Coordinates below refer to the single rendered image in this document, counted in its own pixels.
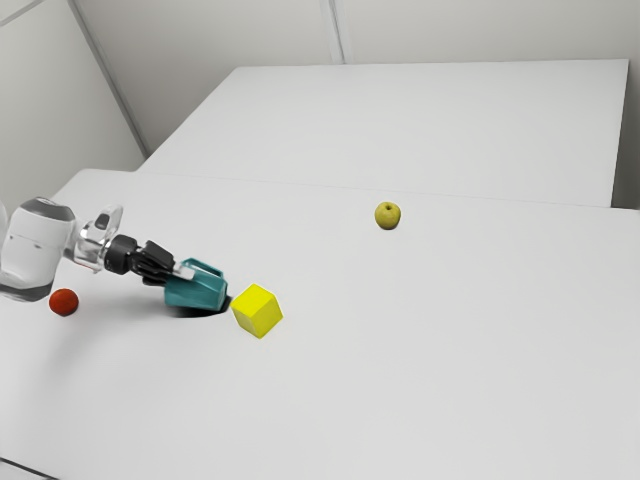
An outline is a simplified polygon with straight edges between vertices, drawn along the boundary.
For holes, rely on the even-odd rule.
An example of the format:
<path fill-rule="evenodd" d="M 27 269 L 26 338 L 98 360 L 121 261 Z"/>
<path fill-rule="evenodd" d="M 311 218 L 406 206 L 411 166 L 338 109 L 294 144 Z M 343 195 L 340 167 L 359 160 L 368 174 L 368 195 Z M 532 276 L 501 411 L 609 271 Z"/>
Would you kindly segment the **teal faceted mug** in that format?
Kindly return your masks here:
<path fill-rule="evenodd" d="M 164 286 L 164 303 L 173 307 L 218 312 L 227 297 L 222 271 L 195 258 L 183 260 Z"/>

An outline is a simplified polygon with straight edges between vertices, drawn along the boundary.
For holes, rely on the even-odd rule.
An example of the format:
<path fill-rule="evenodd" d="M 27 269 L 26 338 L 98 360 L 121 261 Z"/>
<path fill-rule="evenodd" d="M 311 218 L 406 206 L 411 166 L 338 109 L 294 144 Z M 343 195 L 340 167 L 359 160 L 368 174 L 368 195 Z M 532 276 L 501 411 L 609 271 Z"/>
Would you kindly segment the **green apple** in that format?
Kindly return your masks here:
<path fill-rule="evenodd" d="M 374 220 L 383 230 L 395 229 L 401 220 L 401 210 L 393 202 L 381 202 L 374 211 Z"/>

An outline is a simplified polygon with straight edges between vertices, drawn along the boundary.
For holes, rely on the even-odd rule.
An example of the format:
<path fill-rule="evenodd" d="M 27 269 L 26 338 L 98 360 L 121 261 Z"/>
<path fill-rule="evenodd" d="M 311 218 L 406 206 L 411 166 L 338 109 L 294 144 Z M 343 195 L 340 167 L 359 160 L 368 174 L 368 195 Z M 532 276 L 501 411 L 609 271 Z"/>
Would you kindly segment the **yellow block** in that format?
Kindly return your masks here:
<path fill-rule="evenodd" d="M 238 325 L 258 339 L 283 318 L 276 296 L 258 284 L 249 285 L 231 301 L 230 307 Z"/>

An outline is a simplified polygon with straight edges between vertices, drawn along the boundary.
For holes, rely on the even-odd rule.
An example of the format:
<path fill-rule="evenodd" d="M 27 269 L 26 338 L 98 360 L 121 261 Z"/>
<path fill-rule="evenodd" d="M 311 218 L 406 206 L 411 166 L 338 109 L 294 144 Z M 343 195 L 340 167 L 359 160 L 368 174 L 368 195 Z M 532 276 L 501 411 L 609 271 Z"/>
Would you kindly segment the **red ball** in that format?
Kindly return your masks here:
<path fill-rule="evenodd" d="M 53 313 L 66 317 L 77 311 L 79 307 L 79 297 L 75 291 L 61 288 L 50 295 L 48 305 Z"/>

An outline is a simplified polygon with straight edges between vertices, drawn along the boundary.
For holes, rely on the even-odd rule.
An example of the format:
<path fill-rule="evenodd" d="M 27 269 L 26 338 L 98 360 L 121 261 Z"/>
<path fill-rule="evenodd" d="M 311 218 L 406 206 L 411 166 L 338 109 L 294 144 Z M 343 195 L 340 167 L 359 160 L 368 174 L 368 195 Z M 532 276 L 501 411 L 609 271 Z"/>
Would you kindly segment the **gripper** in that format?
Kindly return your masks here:
<path fill-rule="evenodd" d="M 106 247 L 104 268 L 117 275 L 133 272 L 145 280 L 167 280 L 177 277 L 192 280 L 195 271 L 177 264 L 173 255 L 158 244 L 147 241 L 141 247 L 137 241 L 126 235 L 116 235 Z"/>

